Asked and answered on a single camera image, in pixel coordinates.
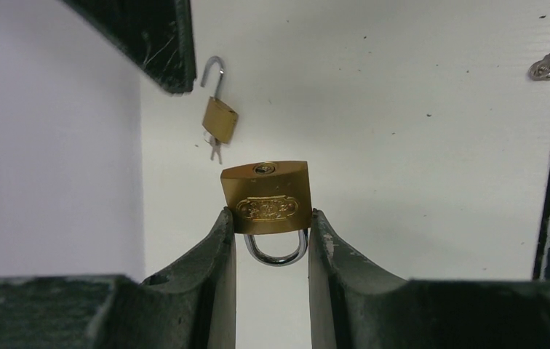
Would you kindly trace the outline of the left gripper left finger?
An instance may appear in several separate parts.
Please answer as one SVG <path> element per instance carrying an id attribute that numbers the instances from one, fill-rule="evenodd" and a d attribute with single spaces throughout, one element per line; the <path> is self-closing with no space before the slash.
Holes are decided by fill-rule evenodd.
<path id="1" fill-rule="evenodd" d="M 0 278 L 0 348 L 234 348 L 231 212 L 172 264 L 122 275 Z"/>

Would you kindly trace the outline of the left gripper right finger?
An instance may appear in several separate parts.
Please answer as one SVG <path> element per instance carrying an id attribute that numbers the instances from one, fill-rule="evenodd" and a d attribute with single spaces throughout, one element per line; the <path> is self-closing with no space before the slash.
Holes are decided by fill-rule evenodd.
<path id="1" fill-rule="evenodd" d="M 550 348 L 550 281 L 406 280 L 320 210 L 308 249 L 314 348 Z"/>

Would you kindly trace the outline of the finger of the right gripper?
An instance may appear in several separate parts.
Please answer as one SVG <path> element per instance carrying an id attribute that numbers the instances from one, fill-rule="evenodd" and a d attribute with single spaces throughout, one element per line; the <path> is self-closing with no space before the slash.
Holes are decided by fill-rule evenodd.
<path id="1" fill-rule="evenodd" d="M 65 0 L 152 82 L 170 95 L 197 77 L 189 0 Z"/>

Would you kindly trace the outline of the large brass padlock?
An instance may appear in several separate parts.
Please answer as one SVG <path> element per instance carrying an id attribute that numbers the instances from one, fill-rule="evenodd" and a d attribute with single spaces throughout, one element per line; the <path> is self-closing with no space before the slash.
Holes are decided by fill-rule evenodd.
<path id="1" fill-rule="evenodd" d="M 200 87 L 206 87 L 213 65 L 218 66 L 218 81 L 214 95 L 210 96 L 208 100 L 202 126 L 217 141 L 229 144 L 234 135 L 239 115 L 220 98 L 225 77 L 225 63 L 221 57 L 214 55 L 206 61 L 199 84 Z"/>

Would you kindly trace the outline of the small brass padlock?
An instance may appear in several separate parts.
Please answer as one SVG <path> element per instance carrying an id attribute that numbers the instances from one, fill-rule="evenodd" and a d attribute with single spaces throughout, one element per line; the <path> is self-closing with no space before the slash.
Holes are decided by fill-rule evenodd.
<path id="1" fill-rule="evenodd" d="M 296 263 L 308 248 L 312 203 L 307 161 L 262 161 L 224 169 L 220 181 L 234 232 L 244 236 L 249 253 L 272 267 Z M 298 246 L 284 256 L 263 252 L 256 236 L 298 234 Z"/>

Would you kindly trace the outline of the small silver key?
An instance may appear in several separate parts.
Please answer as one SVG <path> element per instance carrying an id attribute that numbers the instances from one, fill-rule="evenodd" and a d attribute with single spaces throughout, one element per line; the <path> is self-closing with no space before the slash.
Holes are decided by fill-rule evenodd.
<path id="1" fill-rule="evenodd" d="M 531 81 L 550 81 L 550 52 L 529 67 L 527 77 Z"/>

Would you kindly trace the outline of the silver keys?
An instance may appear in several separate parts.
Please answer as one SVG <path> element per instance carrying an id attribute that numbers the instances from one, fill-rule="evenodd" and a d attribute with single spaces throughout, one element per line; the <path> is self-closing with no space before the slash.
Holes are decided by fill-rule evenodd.
<path id="1" fill-rule="evenodd" d="M 205 141 L 211 147 L 210 160 L 211 161 L 216 161 L 219 164 L 222 164 L 223 160 L 222 160 L 222 156 L 221 156 L 221 141 L 219 141 L 213 135 L 206 136 Z"/>

